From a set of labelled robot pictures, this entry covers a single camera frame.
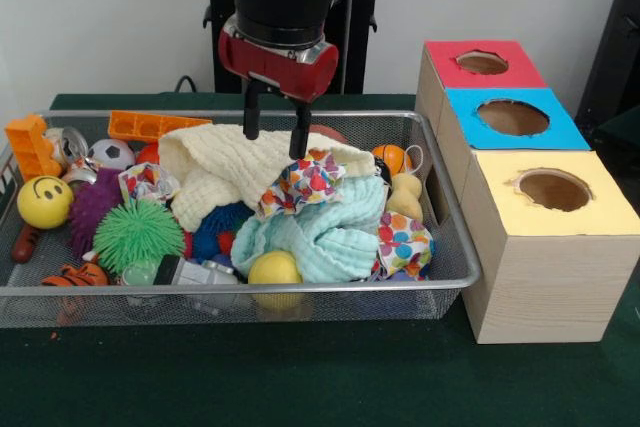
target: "orange toy block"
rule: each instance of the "orange toy block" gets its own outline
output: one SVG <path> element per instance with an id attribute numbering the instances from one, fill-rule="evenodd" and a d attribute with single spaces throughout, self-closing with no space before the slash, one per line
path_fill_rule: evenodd
<path id="1" fill-rule="evenodd" d="M 42 136 L 45 130 L 44 119 L 33 114 L 12 120 L 4 129 L 25 182 L 40 175 L 62 174 L 62 166 L 52 158 L 53 144 Z"/>
<path id="2" fill-rule="evenodd" d="M 207 119 L 113 110 L 109 120 L 109 137 L 151 143 L 173 130 L 209 123 L 211 120 Z"/>

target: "round hole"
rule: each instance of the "round hole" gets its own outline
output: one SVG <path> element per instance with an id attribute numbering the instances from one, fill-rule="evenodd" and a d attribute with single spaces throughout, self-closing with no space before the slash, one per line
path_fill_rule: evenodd
<path id="1" fill-rule="evenodd" d="M 549 117 L 526 102 L 492 100 L 478 108 L 478 115 L 502 134 L 535 135 L 549 128 Z"/>
<path id="2" fill-rule="evenodd" d="M 520 178 L 518 188 L 536 204 L 564 212 L 578 210 L 591 200 L 591 192 L 584 182 L 555 169 L 527 172 Z"/>
<path id="3" fill-rule="evenodd" d="M 509 62 L 497 54 L 473 50 L 456 59 L 461 69 L 480 75 L 499 75 L 509 70 Z"/>
<path id="4" fill-rule="evenodd" d="M 140 126 L 140 135 L 145 137 L 157 137 L 159 126 L 154 122 L 145 122 Z"/>

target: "metal basket rim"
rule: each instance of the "metal basket rim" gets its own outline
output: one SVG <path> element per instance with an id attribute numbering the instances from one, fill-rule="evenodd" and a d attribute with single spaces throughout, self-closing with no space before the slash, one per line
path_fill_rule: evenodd
<path id="1" fill-rule="evenodd" d="M 144 114 L 177 115 L 183 117 L 242 117 L 243 112 L 238 110 L 145 110 Z M 38 115 L 43 118 L 57 117 L 96 117 L 106 118 L 111 114 L 110 110 L 55 110 L 42 111 Z M 294 111 L 270 110 L 261 112 L 265 117 L 295 117 Z M 471 240 L 471 234 L 464 220 L 460 205 L 453 190 L 453 184 L 449 178 L 442 154 L 429 122 L 426 118 L 414 111 L 403 110 L 326 110 L 313 113 L 314 117 L 400 117 L 409 118 L 417 122 L 425 137 L 427 146 L 433 159 L 433 167 L 447 201 L 450 215 L 454 222 L 456 232 L 460 238 L 465 260 L 467 262 L 467 275 L 461 279 L 433 280 L 426 282 L 348 282 L 333 284 L 274 284 L 274 285 L 163 285 L 147 287 L 131 286 L 106 286 L 106 287 L 56 287 L 46 286 L 6 287 L 0 286 L 0 298 L 4 297 L 65 297 L 65 296 L 154 296 L 154 295 L 206 295 L 206 294 L 282 294 L 282 293 L 329 293 L 329 292 L 390 292 L 390 291 L 421 291 L 421 290 L 459 290 L 473 285 L 480 278 L 480 260 L 475 245 Z M 0 165 L 5 168 L 12 161 L 13 155 L 7 145 L 0 155 Z"/>

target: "black cable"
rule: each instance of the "black cable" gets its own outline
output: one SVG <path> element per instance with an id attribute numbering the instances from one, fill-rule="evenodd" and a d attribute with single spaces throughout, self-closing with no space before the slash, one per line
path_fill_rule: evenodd
<path id="1" fill-rule="evenodd" d="M 187 81 L 189 83 L 189 86 L 191 87 L 191 92 L 198 92 L 198 89 L 196 87 L 196 83 L 188 75 L 183 75 L 182 77 L 180 77 L 180 80 L 176 84 L 176 88 L 173 91 L 174 92 L 180 92 L 180 89 L 182 88 L 182 84 L 184 84 L 185 81 Z"/>

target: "green spiky ball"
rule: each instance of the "green spiky ball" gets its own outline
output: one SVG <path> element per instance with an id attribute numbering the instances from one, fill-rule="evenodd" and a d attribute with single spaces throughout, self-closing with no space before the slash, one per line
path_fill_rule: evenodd
<path id="1" fill-rule="evenodd" d="M 140 261 L 158 264 L 165 255 L 182 255 L 184 234 L 162 205 L 138 200 L 112 209 L 93 239 L 100 264 L 114 274 Z"/>

